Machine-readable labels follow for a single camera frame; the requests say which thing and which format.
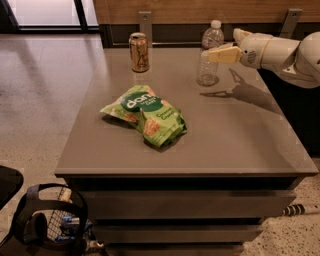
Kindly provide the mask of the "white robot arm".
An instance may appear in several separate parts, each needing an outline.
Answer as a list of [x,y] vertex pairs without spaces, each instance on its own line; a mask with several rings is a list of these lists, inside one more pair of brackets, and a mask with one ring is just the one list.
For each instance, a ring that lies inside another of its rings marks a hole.
[[208,50],[207,60],[224,64],[239,62],[246,67],[265,69],[305,89],[320,86],[320,32],[299,41],[236,28],[233,38],[234,44]]

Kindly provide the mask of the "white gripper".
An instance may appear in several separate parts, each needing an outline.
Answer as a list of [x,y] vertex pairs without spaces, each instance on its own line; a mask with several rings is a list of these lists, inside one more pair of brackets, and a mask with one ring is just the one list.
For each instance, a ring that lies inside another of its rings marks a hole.
[[210,49],[208,60],[224,64],[234,64],[240,61],[246,67],[260,69],[263,52],[272,35],[253,33],[235,28],[233,38],[239,47]]

